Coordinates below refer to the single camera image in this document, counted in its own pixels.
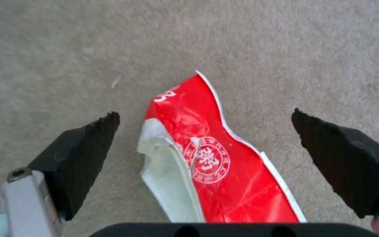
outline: black foam pad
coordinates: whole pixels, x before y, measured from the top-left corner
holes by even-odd
[[[72,219],[83,204],[119,123],[119,114],[111,112],[86,126],[67,130],[29,164],[30,169],[45,174],[54,205],[65,220]]]
[[[298,109],[292,123],[315,165],[358,217],[379,212],[379,144],[357,129]]]

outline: white circular logo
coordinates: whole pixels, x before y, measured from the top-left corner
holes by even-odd
[[[185,147],[184,158],[192,171],[192,178],[200,183],[215,183],[229,171],[230,157],[215,138],[200,138],[197,144],[191,142]]]

